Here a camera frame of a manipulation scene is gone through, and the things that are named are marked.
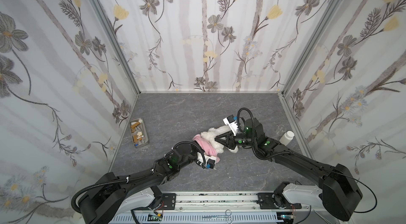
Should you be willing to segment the pink fleece teddy hoodie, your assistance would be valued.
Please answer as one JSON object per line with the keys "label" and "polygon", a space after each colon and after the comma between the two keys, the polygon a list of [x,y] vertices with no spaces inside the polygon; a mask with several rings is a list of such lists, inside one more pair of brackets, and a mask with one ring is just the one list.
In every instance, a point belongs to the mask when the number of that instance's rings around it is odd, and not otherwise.
{"label": "pink fleece teddy hoodie", "polygon": [[195,135],[193,137],[193,140],[198,143],[198,145],[203,149],[205,155],[209,157],[215,157],[215,163],[217,164],[219,162],[219,158],[217,156],[217,150],[214,148],[214,146],[206,139],[202,138],[200,134]]}

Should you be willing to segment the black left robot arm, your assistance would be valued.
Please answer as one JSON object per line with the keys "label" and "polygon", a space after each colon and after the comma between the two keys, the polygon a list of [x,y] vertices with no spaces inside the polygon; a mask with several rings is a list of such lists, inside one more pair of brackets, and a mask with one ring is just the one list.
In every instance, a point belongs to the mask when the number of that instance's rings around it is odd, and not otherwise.
{"label": "black left robot arm", "polygon": [[191,163],[210,169],[216,161],[209,159],[197,142],[179,142],[164,157],[155,160],[149,169],[121,176],[106,173],[95,184],[74,194],[71,207],[87,224],[107,224],[127,198],[173,180]]}

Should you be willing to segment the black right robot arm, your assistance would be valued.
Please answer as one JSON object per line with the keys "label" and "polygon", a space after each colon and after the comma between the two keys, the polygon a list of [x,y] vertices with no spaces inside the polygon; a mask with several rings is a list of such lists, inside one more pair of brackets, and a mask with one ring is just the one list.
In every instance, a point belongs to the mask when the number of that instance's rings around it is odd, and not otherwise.
{"label": "black right robot arm", "polygon": [[363,194],[359,188],[360,182],[347,167],[324,164],[291,150],[278,140],[267,137],[256,118],[246,120],[243,128],[234,116],[228,116],[223,122],[230,132],[217,136],[216,142],[230,150],[239,146],[250,147],[258,159],[275,162],[295,171],[313,182],[319,190],[315,196],[304,195],[303,189],[283,183],[275,192],[280,193],[286,202],[323,207],[341,221],[349,221],[356,212]]}

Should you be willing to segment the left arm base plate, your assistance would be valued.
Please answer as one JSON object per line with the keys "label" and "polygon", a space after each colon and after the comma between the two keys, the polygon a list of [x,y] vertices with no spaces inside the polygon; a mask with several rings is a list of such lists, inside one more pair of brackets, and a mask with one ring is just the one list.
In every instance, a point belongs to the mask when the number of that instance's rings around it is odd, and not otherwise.
{"label": "left arm base plate", "polygon": [[176,197],[177,195],[175,193],[163,193],[156,197],[148,207],[154,211],[174,210],[176,206]]}

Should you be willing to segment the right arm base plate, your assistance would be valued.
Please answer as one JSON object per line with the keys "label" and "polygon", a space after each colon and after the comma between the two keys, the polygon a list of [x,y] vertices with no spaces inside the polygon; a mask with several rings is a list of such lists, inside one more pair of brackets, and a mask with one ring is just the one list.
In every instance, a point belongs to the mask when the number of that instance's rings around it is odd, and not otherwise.
{"label": "right arm base plate", "polygon": [[260,206],[261,210],[277,210],[277,209],[301,209],[302,205],[299,203],[291,204],[289,203],[282,194],[274,194],[272,192],[258,193],[257,204]]}

